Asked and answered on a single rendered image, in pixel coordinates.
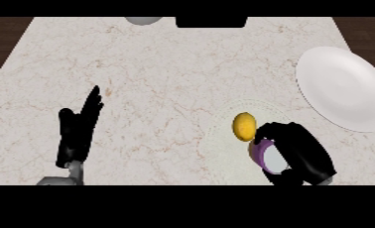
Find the grey round bowl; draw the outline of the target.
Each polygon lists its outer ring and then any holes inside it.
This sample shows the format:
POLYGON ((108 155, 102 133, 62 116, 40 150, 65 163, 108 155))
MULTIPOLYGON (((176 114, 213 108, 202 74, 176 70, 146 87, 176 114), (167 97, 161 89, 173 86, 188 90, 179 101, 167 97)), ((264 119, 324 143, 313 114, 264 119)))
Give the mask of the grey round bowl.
POLYGON ((127 22, 137 26, 146 26, 160 21, 160 17, 127 17, 127 22))

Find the white plate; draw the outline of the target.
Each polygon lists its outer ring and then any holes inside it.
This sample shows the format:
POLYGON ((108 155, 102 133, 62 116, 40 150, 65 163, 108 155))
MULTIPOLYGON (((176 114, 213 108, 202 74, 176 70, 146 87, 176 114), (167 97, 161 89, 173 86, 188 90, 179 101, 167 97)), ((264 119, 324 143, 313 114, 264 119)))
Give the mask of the white plate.
POLYGON ((309 105, 332 124, 375 132, 375 66, 359 55, 335 47, 307 50, 295 81, 309 105))

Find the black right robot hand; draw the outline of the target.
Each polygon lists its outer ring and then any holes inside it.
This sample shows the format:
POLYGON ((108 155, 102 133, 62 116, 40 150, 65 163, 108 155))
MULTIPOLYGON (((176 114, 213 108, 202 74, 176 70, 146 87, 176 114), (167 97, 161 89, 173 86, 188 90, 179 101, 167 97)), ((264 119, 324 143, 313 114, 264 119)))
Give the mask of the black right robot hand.
POLYGON ((262 139, 275 142, 288 168, 281 174, 263 173, 273 185, 303 185, 304 182, 318 185, 337 174, 328 151, 306 128, 290 122, 266 123, 257 130, 256 139, 250 143, 259 144, 262 139))

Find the black appliance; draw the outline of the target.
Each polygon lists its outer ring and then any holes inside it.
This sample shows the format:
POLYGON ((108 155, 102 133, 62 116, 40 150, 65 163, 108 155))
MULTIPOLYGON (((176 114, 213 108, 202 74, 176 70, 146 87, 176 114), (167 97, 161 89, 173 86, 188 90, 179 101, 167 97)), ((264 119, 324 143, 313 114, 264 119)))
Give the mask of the black appliance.
POLYGON ((179 28, 244 28, 247 17, 177 17, 179 28))

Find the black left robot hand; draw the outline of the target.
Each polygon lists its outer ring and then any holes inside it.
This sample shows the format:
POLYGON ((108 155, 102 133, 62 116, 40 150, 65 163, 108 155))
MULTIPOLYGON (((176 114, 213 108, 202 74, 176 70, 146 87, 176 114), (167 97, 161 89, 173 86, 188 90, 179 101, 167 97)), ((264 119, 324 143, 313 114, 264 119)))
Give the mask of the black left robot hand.
POLYGON ((102 107, 99 87, 95 86, 81 112, 75 113, 70 108, 59 111, 62 139, 58 148, 56 166, 61 169, 65 169, 73 161, 83 163, 87 160, 102 107))

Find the pale round placemat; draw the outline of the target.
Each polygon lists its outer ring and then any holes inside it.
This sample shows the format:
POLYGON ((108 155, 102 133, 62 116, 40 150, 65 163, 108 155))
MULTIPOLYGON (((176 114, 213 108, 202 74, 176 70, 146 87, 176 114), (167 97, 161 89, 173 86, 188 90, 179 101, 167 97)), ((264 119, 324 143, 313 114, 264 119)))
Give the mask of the pale round placemat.
POLYGON ((228 103, 214 113, 201 144, 205 165, 216 182, 222 184, 270 184, 263 169, 250 156, 251 142, 242 142, 233 133, 233 120, 244 112, 256 116, 257 128, 266 123, 291 122, 281 110, 262 100, 241 99, 228 103))

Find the yellow lemon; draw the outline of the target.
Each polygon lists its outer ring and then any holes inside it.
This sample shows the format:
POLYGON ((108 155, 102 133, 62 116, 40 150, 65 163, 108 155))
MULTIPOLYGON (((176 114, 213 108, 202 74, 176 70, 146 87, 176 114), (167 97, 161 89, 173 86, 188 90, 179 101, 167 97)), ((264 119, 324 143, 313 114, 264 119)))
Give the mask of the yellow lemon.
POLYGON ((235 136, 241 141, 250 142, 256 138, 257 120, 248 112, 241 113, 235 117, 232 129, 235 136))

